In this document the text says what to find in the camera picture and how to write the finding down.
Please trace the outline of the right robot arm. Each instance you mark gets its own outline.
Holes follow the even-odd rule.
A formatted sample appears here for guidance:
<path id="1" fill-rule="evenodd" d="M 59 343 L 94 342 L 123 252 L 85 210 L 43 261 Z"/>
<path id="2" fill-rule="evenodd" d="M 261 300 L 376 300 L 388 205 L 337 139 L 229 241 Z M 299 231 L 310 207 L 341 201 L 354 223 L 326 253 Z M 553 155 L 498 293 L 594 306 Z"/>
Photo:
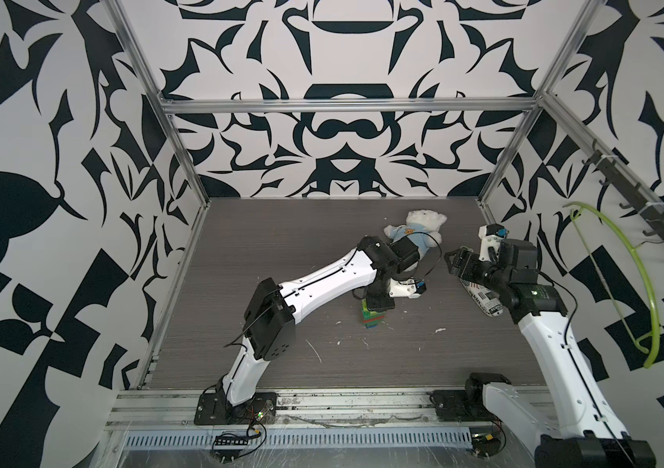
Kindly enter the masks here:
<path id="1" fill-rule="evenodd" d="M 548 420 L 509 383 L 474 376 L 483 407 L 530 452 L 538 467 L 653 467 L 649 443 L 634 439 L 593 378 L 572 332 L 573 315 L 538 268 L 532 243 L 487 236 L 480 252 L 445 253 L 449 272 L 496 294 L 529 343 L 552 398 Z"/>

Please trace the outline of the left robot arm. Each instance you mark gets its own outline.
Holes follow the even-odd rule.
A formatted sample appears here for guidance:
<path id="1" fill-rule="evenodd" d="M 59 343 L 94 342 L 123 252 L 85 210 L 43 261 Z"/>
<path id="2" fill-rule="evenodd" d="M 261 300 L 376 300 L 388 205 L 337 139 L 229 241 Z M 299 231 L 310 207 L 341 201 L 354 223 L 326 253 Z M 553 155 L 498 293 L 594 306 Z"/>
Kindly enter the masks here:
<path id="1" fill-rule="evenodd" d="M 408 238 L 386 243 L 365 236 L 341 259 L 305 277 L 280 284 L 263 280 L 246 308 L 241 334 L 230 342 L 239 347 L 238 355 L 216 392 L 230 408 L 252 400 L 269 363 L 295 342 L 296 327 L 344 294 L 361 290 L 364 308 L 376 313 L 392 310 L 396 298 L 415 296 L 419 283 L 409 274 L 420 259 Z"/>

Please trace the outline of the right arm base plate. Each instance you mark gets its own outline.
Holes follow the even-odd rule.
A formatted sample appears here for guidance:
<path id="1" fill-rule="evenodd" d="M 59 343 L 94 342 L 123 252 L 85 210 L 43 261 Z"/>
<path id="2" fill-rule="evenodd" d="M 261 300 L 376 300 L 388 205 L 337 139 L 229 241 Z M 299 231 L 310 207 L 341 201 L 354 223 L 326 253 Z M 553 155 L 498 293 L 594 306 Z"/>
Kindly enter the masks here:
<path id="1" fill-rule="evenodd" d="M 483 387 L 489 383 L 511 384 L 503 374 L 472 372 L 462 390 L 434 390 L 429 401 L 441 422 L 493 421 L 495 415 L 483 404 Z"/>

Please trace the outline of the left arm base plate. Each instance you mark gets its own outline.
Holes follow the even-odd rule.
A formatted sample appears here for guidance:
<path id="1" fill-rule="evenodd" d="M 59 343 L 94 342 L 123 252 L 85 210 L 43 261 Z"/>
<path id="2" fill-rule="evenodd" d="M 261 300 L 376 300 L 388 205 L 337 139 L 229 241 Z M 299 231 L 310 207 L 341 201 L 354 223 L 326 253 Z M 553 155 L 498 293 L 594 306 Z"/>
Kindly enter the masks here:
<path id="1" fill-rule="evenodd" d="M 276 404 L 274 392 L 259 392 L 247 402 L 233 406 L 222 391 L 208 391 L 199 396 L 193 423 L 207 426 L 265 422 L 275 417 Z"/>

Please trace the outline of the long lime lego brick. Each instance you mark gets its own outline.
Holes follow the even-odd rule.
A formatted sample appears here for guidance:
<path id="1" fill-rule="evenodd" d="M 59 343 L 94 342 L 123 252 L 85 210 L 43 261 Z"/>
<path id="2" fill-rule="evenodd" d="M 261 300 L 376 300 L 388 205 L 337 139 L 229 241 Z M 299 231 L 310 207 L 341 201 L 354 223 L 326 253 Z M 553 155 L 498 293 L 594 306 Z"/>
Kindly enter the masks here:
<path id="1" fill-rule="evenodd" d="M 366 327 L 373 327 L 374 323 L 378 323 L 378 321 L 386 317 L 386 313 L 384 312 L 371 310 L 366 300 L 361 301 L 361 312 L 363 323 Z"/>

